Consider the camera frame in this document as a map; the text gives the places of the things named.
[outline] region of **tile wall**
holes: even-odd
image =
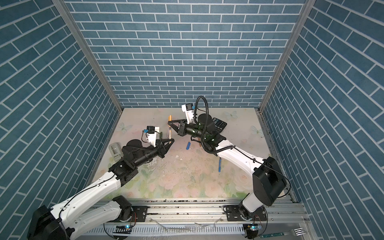
[[[384,239],[383,13],[317,0],[264,112],[319,239]]]
[[[0,1],[0,239],[84,187],[117,114],[50,0]]]
[[[124,107],[258,107],[304,0],[68,0]]]

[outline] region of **blue pen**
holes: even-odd
[[[220,172],[221,169],[221,158],[218,159],[218,172]]]

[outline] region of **floral tablecloth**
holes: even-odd
[[[228,123],[221,135],[236,146],[259,157],[267,158],[270,152],[253,108],[210,108],[209,113]],[[121,147],[129,140],[140,139],[147,126],[159,126],[165,137],[168,116],[185,119],[181,108],[125,108],[109,144],[117,142]],[[174,144],[162,159],[139,167],[137,174],[122,188],[107,195],[126,198],[221,198],[245,197],[252,191],[252,177],[233,163],[222,159],[218,172],[219,157],[206,153],[190,136],[178,136],[172,130]],[[101,177],[114,164],[111,153],[104,153],[94,180]]]

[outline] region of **green fork handle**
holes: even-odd
[[[278,236],[284,236],[283,232],[278,232],[278,233],[271,233],[271,234],[263,234],[260,235],[260,238],[266,238],[266,237],[278,237]]]

